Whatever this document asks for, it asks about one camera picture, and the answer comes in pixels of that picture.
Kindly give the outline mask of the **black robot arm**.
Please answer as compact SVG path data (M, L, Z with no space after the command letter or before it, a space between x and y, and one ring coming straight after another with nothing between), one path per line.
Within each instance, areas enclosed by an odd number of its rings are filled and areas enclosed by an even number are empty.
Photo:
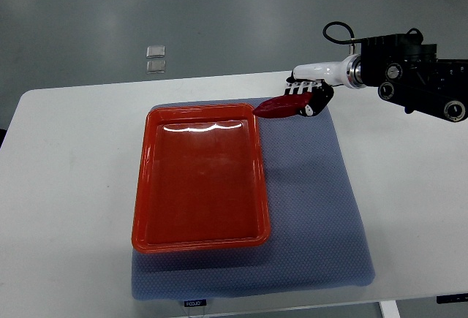
M467 60L437 58L418 29L367 37L361 45L361 80L380 99L453 123L467 119Z

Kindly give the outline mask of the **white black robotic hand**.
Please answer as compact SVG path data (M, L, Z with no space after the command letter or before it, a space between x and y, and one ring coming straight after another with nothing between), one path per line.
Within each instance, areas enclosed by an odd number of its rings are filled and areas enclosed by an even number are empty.
M343 61L298 65L286 79L284 93L306 99L303 105L299 104L297 115L312 117L328 105L336 86L365 87L360 55L349 55Z

